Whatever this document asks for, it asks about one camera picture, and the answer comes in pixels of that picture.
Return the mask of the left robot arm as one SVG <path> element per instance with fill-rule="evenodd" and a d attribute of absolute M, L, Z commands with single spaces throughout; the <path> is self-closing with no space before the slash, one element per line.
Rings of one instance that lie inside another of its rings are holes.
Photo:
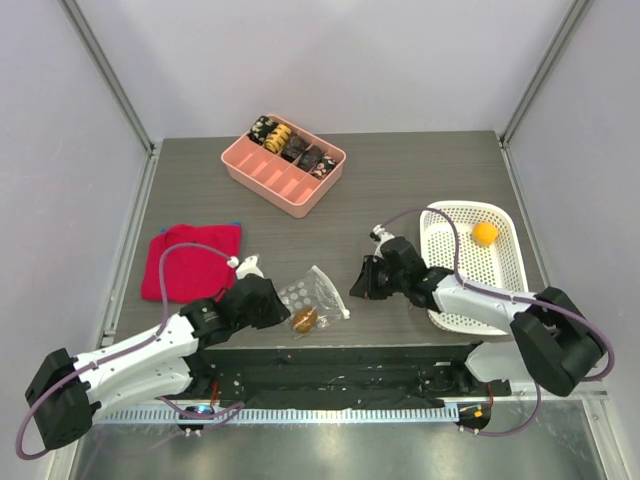
<path fill-rule="evenodd" d="M 213 375 L 201 351 L 244 328 L 265 329 L 290 315 L 271 280 L 249 275 L 222 293 L 193 301 L 159 326 L 109 347 L 42 361 L 25 392 L 28 418 L 46 451 L 86 434 L 108 414 L 151 398 L 205 397 Z"/>

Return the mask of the brown orange fake fruit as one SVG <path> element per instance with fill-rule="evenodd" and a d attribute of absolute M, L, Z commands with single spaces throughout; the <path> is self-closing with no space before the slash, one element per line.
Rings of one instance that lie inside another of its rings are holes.
<path fill-rule="evenodd" d="M 298 334 L 309 333 L 317 324 L 318 314 L 314 307 L 299 310 L 292 319 L 292 329 Z"/>

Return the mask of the yellow fake fruit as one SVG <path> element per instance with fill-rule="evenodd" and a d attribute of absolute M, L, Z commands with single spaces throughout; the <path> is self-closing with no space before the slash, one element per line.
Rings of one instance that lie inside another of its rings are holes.
<path fill-rule="evenodd" d="M 474 242 L 482 247 L 489 247 L 492 245 L 499 235 L 499 229 L 489 222 L 480 222 L 476 224 L 472 230 L 472 238 Z"/>

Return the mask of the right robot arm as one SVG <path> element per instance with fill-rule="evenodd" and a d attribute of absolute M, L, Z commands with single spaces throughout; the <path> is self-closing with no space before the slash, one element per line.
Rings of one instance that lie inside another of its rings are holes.
<path fill-rule="evenodd" d="M 607 353 L 604 340 L 584 324 L 563 291 L 510 293 L 466 281 L 451 269 L 428 267 L 403 237 L 381 240 L 375 253 L 363 258 L 349 291 L 367 300 L 395 293 L 416 307 L 468 317 L 512 336 L 514 354 L 483 353 L 476 347 L 452 369 L 453 386 L 465 395 L 488 381 L 526 373 L 548 392 L 566 397 Z"/>

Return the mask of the clear zip top bag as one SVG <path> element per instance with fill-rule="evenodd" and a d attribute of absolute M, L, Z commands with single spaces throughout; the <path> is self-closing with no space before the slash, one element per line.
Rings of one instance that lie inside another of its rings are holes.
<path fill-rule="evenodd" d="M 290 331 L 302 337 L 316 330 L 326 329 L 334 322 L 349 320 L 351 312 L 347 308 L 338 289 L 329 276 L 317 265 L 313 265 L 302 279 L 296 280 L 277 290 L 283 304 L 291 315 L 286 320 Z M 305 307 L 314 307 L 318 314 L 316 326 L 307 334 L 298 334 L 292 329 L 294 315 Z"/>

